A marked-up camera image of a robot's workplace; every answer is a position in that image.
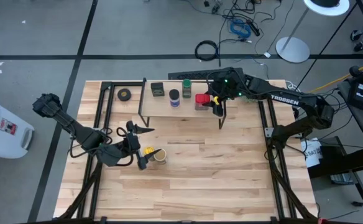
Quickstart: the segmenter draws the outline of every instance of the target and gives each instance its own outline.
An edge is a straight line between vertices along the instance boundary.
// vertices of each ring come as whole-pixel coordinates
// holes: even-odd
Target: wooden tabletop
[[[182,97],[182,81],[165,81],[163,89],[165,96],[153,96],[151,83],[158,81],[147,81],[144,88],[144,97],[142,102],[142,116],[147,117],[168,117],[168,118],[214,118],[218,116],[212,113],[212,109],[197,111],[195,110],[195,95],[208,91],[208,85],[205,82],[194,82],[191,84],[191,98]],[[178,90],[180,93],[180,106],[173,108],[169,102],[169,91]]]
[[[269,82],[285,87],[283,80]],[[101,81],[86,82],[77,117],[82,125],[93,126],[100,86]],[[117,98],[120,88],[115,89],[110,128],[124,127],[129,120],[144,127],[137,115],[141,87],[128,87],[132,98],[127,102]],[[99,127],[103,127],[108,91],[105,99]],[[271,124],[267,103],[264,104]],[[291,106],[274,102],[274,108],[279,124],[294,122]],[[222,130],[208,118],[153,117],[150,128],[155,131],[139,137],[141,150],[147,146],[162,148],[167,152],[167,163],[150,162],[143,171],[138,170],[136,162],[129,167],[103,166],[96,220],[106,216],[109,220],[129,221],[267,221],[270,216],[278,216],[257,103],[246,103],[240,98],[228,101]],[[113,134],[111,137],[114,142],[122,140]],[[288,144],[301,149],[297,139],[290,139]],[[74,154],[81,152],[74,149]],[[293,191],[316,215],[304,157],[287,147],[284,153]],[[86,156],[67,159],[54,217],[61,215],[78,195],[85,165]],[[282,198],[289,216],[283,191]]]

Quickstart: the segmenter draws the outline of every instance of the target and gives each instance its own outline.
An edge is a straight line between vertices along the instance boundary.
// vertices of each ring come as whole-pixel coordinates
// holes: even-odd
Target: white bin
[[[34,127],[0,105],[0,157],[24,156],[33,132]]]

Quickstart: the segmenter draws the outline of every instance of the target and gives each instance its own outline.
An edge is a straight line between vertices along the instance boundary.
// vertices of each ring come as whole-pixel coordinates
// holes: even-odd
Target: tape roll
[[[117,95],[121,101],[128,101],[132,97],[131,91],[126,88],[119,90]]]

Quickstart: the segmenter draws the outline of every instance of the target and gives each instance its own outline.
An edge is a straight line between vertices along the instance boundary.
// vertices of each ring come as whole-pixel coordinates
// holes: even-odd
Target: small box
[[[165,91],[163,90],[163,83],[151,83],[151,91],[153,96],[165,96]]]

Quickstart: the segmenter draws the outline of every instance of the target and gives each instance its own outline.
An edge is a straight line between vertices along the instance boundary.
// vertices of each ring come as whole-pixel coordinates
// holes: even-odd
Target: gray floor
[[[200,0],[191,0],[200,10],[208,11]],[[273,13],[276,0],[263,0],[258,11]],[[225,6],[231,1],[224,0]],[[257,44],[258,53],[269,48],[283,24],[292,1],[284,0],[277,9],[274,21],[265,21],[260,28],[265,35]],[[0,55],[75,55],[88,18],[91,0],[0,0]],[[296,0],[280,37],[287,36],[303,14],[303,1]],[[304,40],[312,54],[320,53],[344,16],[324,17],[309,12],[296,32]],[[257,21],[265,18],[257,16]],[[84,54],[91,55],[151,55],[192,54],[202,40],[218,40],[222,19],[219,16],[194,11],[187,2],[151,0],[112,1],[99,0],[96,14],[86,43]],[[356,7],[324,54],[352,54],[349,40],[351,30],[363,25],[363,15]],[[234,37],[223,30],[223,38]],[[252,36],[252,44],[224,44],[224,54],[254,54],[254,44],[259,38]],[[269,49],[275,54],[274,45]],[[36,115],[31,104],[41,93],[55,93],[63,98],[73,67],[73,60],[0,60],[0,104],[32,124],[35,137],[29,153],[20,159],[0,158],[0,223],[26,222],[37,190],[38,182],[55,123]],[[222,67],[242,67],[245,73],[266,78],[266,67],[252,60],[223,60]],[[260,59],[268,66],[270,78],[282,78],[298,83],[313,60],[292,64],[280,59]],[[309,91],[335,78],[345,75],[350,66],[363,65],[363,59],[318,60],[302,91]],[[83,85],[86,80],[123,80],[167,78],[167,73],[187,70],[215,69],[218,62],[185,60],[82,60],[72,92],[68,112],[76,116]],[[331,129],[315,131],[313,137],[321,137],[342,126],[350,117],[346,109],[339,112]],[[363,134],[353,120],[344,129],[334,133],[344,144],[363,146]],[[65,166],[69,140],[62,134],[49,176],[47,189],[39,213],[39,220],[52,217],[62,174]],[[321,216],[335,217],[356,210],[350,205],[360,201],[354,186],[335,186],[327,178],[312,180],[316,201],[321,205]],[[363,223],[363,209],[340,221]]]

